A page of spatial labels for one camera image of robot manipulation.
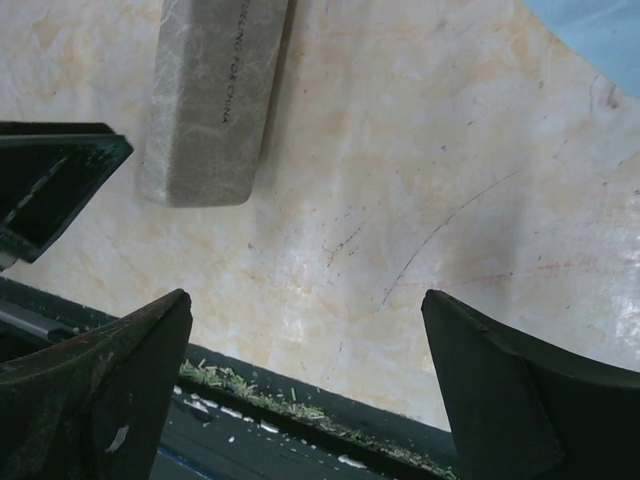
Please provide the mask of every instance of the blue cloth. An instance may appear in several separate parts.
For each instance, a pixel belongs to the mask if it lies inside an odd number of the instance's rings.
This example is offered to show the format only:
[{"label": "blue cloth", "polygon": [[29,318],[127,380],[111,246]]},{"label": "blue cloth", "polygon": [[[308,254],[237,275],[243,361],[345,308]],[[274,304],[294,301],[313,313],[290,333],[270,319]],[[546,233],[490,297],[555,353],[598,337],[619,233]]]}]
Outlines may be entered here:
[{"label": "blue cloth", "polygon": [[524,0],[569,48],[640,97],[640,0]]}]

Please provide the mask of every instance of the light blue object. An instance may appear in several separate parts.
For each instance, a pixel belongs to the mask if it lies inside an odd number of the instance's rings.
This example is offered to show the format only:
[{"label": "light blue object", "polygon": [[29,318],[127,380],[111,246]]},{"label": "light blue object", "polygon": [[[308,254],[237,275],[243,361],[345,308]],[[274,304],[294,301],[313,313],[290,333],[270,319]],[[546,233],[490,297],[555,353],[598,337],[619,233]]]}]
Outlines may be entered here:
[{"label": "light blue object", "polygon": [[640,0],[524,0],[551,31],[640,97]]}]

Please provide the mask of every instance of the curved scratch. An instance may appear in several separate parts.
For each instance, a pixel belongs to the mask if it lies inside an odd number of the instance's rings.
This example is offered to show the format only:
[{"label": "curved scratch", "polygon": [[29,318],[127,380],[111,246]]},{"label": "curved scratch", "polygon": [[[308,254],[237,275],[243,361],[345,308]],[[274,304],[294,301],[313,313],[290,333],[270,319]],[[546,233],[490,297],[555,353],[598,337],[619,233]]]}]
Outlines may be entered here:
[{"label": "curved scratch", "polygon": [[463,203],[460,207],[458,207],[451,215],[449,215],[449,217],[447,217],[447,219],[442,222],[440,225],[438,225],[438,227],[432,231],[427,238],[424,240],[424,242],[422,242],[422,245],[420,245],[418,247],[418,249],[413,253],[413,255],[411,255],[411,258],[409,259],[409,261],[407,262],[407,264],[404,266],[404,268],[400,271],[400,273],[398,274],[398,276],[396,277],[395,281],[393,282],[393,284],[387,289],[387,293],[385,294],[384,298],[382,299],[382,302],[380,303],[380,306],[378,307],[378,310],[376,310],[377,312],[380,311],[380,309],[384,306],[385,303],[387,303],[387,300],[389,299],[389,296],[391,295],[391,292],[393,292],[393,290],[396,288],[396,286],[398,285],[398,282],[400,281],[400,279],[402,278],[402,275],[404,275],[404,272],[407,271],[407,269],[409,268],[409,266],[413,263],[413,261],[415,260],[415,258],[418,256],[418,253],[420,253],[420,251],[425,247],[425,245],[427,243],[429,243],[429,241],[434,237],[434,235],[436,233],[438,233],[438,231],[444,227],[445,225],[447,225],[451,219],[453,217],[455,217],[458,213],[460,213],[464,208],[466,208],[470,203],[473,203],[475,200],[477,200],[478,198],[480,198],[482,195],[484,195],[485,193],[487,193],[489,190],[497,187],[498,185],[500,185],[502,182],[505,182],[507,180],[509,180],[511,177],[513,177],[515,174],[519,173],[520,170],[516,170],[515,172],[510,173],[509,175],[507,175],[506,177],[504,177],[502,180],[498,180],[497,182],[493,183],[492,185],[490,185],[489,187],[485,188],[484,190],[482,190],[480,193],[478,193],[476,196],[474,196],[473,198],[471,198],[470,200],[468,200],[467,202]]}]

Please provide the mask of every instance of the green debris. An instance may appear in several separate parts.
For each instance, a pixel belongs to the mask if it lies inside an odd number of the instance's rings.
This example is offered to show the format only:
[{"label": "green debris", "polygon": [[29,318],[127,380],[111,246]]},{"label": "green debris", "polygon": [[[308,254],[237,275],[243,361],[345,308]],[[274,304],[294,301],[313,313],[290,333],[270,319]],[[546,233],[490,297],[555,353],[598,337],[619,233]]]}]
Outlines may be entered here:
[{"label": "green debris", "polygon": [[272,395],[265,395],[259,392],[255,383],[247,382],[246,379],[235,373],[233,369],[204,366],[204,363],[203,360],[198,366],[194,366],[191,365],[189,360],[186,360],[185,363],[180,366],[180,376],[201,385],[207,385],[213,389],[232,393],[236,397],[242,398],[257,407],[296,418],[337,437],[348,438],[357,445],[384,453],[410,465],[436,473],[446,480],[458,480],[458,477],[451,471],[451,468],[438,466],[426,455],[382,443],[374,437],[335,422],[321,408],[298,402],[296,392],[293,388],[291,389],[291,402],[288,401],[284,395],[277,395],[277,398],[273,398]]}]

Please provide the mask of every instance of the beige tabletop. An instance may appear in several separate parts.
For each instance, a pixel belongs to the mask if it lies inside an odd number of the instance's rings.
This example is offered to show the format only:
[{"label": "beige tabletop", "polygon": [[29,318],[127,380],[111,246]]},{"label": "beige tabletop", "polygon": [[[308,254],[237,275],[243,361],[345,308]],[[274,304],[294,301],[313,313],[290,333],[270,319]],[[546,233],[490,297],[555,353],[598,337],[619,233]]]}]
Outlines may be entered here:
[{"label": "beige tabletop", "polygon": [[640,371],[640,100],[519,0],[300,0],[251,199],[136,190],[159,0],[0,3],[0,118],[136,153],[8,275],[116,315],[176,287],[192,341],[448,428],[429,288]]}]

